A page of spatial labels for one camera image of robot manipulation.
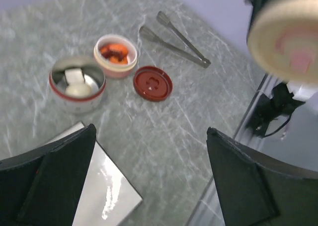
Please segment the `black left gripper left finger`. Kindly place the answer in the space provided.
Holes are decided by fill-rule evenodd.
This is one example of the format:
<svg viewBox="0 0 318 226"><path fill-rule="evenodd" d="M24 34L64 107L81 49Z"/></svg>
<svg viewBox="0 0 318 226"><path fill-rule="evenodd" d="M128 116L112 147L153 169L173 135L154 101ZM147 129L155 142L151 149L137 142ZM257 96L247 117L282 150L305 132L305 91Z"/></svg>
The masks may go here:
<svg viewBox="0 0 318 226"><path fill-rule="evenodd" d="M0 162L2 226L70 226L96 140L90 124Z"/></svg>

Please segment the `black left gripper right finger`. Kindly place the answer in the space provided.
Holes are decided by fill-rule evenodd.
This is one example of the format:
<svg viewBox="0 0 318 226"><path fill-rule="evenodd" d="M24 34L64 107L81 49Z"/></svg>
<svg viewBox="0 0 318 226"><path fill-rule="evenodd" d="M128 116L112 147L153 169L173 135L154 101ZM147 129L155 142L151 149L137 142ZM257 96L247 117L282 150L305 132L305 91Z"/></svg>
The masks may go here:
<svg viewBox="0 0 318 226"><path fill-rule="evenodd" d="M215 128L207 149L227 226L316 226L318 173L251 149Z"/></svg>

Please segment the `beige round lid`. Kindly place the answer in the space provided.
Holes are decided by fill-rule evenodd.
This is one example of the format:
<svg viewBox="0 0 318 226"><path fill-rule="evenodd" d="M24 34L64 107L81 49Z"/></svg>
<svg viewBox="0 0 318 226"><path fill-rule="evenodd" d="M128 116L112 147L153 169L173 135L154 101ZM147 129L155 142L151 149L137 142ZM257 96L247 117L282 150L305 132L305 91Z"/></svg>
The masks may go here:
<svg viewBox="0 0 318 226"><path fill-rule="evenodd" d="M247 39L267 73L283 81L318 82L318 0L269 0Z"/></svg>

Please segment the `metal serving tongs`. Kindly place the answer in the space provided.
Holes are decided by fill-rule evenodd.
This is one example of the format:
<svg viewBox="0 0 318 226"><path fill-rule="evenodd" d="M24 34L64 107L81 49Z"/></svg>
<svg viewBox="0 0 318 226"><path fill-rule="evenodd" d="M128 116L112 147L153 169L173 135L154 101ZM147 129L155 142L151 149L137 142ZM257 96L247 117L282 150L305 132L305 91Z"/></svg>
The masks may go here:
<svg viewBox="0 0 318 226"><path fill-rule="evenodd" d="M157 22L162 25L167 31L178 39L180 43L177 44L176 41L171 42L168 38L163 38L157 35L153 30L151 30L145 24L139 28L139 34L146 40L157 43L164 48L178 54L179 56L203 67L207 68L211 65L211 61L207 59L204 54L202 54L182 33L177 29L177 27L172 23L170 17L163 11L159 11L156 16Z"/></svg>

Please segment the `sushi roll piece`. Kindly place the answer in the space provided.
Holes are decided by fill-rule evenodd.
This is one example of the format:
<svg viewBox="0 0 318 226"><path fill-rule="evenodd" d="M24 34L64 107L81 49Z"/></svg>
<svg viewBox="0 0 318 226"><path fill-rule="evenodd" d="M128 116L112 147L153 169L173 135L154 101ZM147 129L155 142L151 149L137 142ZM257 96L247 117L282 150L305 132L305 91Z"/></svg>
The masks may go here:
<svg viewBox="0 0 318 226"><path fill-rule="evenodd" d="M68 85L85 83L84 74L81 68L70 68L64 71L66 83Z"/></svg>

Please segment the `metal lunch tin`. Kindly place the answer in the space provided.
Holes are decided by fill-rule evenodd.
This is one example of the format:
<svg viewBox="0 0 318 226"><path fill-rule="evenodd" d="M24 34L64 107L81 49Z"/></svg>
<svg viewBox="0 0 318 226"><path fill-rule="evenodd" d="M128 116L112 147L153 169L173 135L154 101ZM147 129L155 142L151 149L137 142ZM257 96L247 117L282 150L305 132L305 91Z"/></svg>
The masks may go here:
<svg viewBox="0 0 318 226"><path fill-rule="evenodd" d="M97 61L87 56L57 60L49 74L55 102L65 111L85 113L102 101L106 78Z"/></svg>

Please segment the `red round lid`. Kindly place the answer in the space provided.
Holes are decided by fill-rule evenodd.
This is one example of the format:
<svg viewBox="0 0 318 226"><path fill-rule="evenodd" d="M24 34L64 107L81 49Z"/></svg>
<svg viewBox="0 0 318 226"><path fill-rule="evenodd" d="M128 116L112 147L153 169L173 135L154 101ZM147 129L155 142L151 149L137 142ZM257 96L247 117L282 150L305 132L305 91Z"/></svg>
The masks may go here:
<svg viewBox="0 0 318 226"><path fill-rule="evenodd" d="M173 90L169 75L154 66L139 68L135 72L133 86L139 96L153 102L166 100Z"/></svg>

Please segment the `orange fried chicken piece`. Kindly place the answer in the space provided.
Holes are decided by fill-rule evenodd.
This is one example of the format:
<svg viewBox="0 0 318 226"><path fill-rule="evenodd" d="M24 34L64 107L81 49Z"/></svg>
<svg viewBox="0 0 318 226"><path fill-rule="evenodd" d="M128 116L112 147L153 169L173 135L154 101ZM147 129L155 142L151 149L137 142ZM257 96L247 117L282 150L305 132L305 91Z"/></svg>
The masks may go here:
<svg viewBox="0 0 318 226"><path fill-rule="evenodd" d="M122 52L124 56L128 55L128 49L125 45L119 43L110 43L107 45L102 46L100 49L100 53L106 52L108 50Z"/></svg>

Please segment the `orange fried shrimp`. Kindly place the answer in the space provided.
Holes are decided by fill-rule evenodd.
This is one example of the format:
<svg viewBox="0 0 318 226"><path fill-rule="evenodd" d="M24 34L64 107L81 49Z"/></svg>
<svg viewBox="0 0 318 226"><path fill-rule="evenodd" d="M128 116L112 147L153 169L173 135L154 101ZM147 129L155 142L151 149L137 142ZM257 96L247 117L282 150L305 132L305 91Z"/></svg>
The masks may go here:
<svg viewBox="0 0 318 226"><path fill-rule="evenodd" d="M113 64L117 64L117 65L127 65L128 64L128 60L127 57L124 56L123 58L119 58L118 56L111 56L109 58L109 61Z"/></svg>

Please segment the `pink lunch bowl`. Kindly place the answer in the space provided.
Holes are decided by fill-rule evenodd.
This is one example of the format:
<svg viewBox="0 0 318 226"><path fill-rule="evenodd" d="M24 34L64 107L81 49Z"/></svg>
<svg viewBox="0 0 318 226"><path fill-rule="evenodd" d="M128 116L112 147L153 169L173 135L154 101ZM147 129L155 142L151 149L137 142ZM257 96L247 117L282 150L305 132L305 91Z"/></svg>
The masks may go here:
<svg viewBox="0 0 318 226"><path fill-rule="evenodd" d="M111 78L125 78L138 60L133 43L121 35L108 34L100 37L93 50L94 58L104 74Z"/></svg>

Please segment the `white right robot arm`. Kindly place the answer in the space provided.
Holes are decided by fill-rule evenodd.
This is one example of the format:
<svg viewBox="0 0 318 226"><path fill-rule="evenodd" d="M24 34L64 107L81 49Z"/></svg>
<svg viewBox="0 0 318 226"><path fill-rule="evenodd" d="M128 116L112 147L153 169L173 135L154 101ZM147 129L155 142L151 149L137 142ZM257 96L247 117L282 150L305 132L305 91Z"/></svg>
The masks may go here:
<svg viewBox="0 0 318 226"><path fill-rule="evenodd" d="M247 0L252 5L246 43L255 62L281 80L247 123L266 138L271 121L293 112L306 99L290 89L318 86L318 0Z"/></svg>

